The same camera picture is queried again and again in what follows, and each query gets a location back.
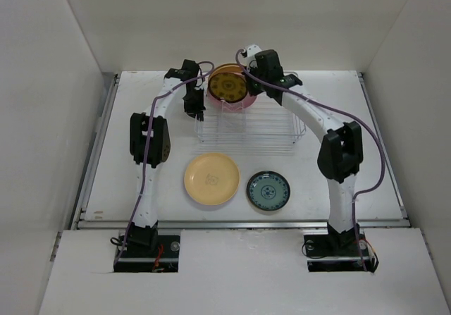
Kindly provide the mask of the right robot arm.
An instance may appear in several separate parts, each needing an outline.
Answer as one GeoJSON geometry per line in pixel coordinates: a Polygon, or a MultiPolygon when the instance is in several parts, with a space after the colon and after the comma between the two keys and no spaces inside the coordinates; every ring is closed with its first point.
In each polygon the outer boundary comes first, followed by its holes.
{"type": "Polygon", "coordinates": [[[355,241],[352,198],[363,161],[360,125],[343,122],[321,107],[296,75],[284,73],[275,50],[253,44],[240,54],[245,59],[247,91],[252,96],[264,93],[272,98],[319,140],[317,166],[327,179],[330,201],[326,245],[332,253],[343,254],[355,241]]]}

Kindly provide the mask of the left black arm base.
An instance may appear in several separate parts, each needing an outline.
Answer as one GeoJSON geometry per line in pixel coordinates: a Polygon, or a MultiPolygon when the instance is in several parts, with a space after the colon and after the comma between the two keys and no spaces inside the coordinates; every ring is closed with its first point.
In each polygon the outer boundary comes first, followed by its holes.
{"type": "Polygon", "coordinates": [[[159,233],[157,229],[131,230],[112,237],[116,246],[114,273],[177,273],[181,236],[159,233]]]}

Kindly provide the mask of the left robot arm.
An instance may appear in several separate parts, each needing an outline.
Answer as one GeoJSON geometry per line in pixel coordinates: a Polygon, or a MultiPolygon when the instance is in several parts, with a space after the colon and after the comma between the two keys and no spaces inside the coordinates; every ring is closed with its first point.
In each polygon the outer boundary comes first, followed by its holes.
{"type": "Polygon", "coordinates": [[[163,77],[163,87],[153,99],[149,113],[130,117],[130,153],[141,168],[137,201],[126,228],[123,245],[150,256],[158,247],[158,206],[152,198],[158,166],[168,159],[171,140],[167,117],[173,105],[183,101],[187,116],[204,120],[204,81],[201,63],[185,59],[180,69],[172,68],[163,77]]]}

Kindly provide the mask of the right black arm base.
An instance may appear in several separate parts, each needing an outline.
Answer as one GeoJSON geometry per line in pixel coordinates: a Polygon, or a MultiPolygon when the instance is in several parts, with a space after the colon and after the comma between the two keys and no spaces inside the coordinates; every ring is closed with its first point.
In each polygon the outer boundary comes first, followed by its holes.
{"type": "Polygon", "coordinates": [[[349,245],[340,249],[333,249],[329,238],[326,234],[304,236],[302,253],[307,258],[309,272],[376,272],[379,259],[363,233],[359,235],[359,242],[353,238],[349,245]]]}

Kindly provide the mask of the beige plastic plate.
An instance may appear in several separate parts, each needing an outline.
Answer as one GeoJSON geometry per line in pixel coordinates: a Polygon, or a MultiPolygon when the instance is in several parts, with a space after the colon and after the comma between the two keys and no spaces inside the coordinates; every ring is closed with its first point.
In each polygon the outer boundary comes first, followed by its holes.
{"type": "Polygon", "coordinates": [[[219,206],[231,200],[240,186],[236,162],[223,153],[205,153],[188,164],[183,182],[198,204],[219,206]]]}

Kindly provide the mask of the pink plastic plate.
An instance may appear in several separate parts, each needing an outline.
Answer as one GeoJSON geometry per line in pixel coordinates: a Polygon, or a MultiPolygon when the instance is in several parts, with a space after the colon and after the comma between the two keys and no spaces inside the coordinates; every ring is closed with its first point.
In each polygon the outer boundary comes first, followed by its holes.
{"type": "Polygon", "coordinates": [[[234,103],[229,103],[224,100],[215,98],[209,92],[207,93],[206,98],[208,99],[210,105],[212,105],[214,108],[223,113],[241,112],[242,110],[245,110],[250,106],[252,106],[254,102],[257,100],[257,97],[253,97],[247,94],[243,100],[234,103]]]}

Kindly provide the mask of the orange plastic plate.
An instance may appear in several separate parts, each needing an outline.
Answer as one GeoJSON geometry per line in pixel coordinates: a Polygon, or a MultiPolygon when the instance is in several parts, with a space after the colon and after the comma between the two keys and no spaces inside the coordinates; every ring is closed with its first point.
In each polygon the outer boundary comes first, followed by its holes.
{"type": "Polygon", "coordinates": [[[242,70],[241,70],[241,67],[239,67],[239,65],[236,63],[226,63],[226,64],[220,65],[217,68],[215,68],[215,70],[211,74],[211,77],[214,77],[214,76],[216,76],[218,74],[222,74],[222,73],[234,73],[234,74],[241,75],[242,70]]]}

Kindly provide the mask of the light blue patterned plate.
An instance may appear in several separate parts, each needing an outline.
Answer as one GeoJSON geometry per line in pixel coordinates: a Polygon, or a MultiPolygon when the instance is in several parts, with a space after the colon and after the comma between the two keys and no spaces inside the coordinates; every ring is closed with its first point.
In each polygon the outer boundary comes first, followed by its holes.
{"type": "Polygon", "coordinates": [[[246,196],[261,211],[282,209],[289,201],[291,189],[288,181],[275,171],[260,171],[247,182],[246,196]]]}

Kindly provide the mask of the white wire dish rack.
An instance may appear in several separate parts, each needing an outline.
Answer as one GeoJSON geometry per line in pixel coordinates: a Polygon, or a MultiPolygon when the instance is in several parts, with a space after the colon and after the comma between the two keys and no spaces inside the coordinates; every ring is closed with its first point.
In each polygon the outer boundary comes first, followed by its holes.
{"type": "Polygon", "coordinates": [[[306,132],[298,117],[264,94],[249,108],[223,113],[205,97],[204,121],[196,121],[194,130],[200,147],[206,152],[227,154],[288,154],[306,132]]]}

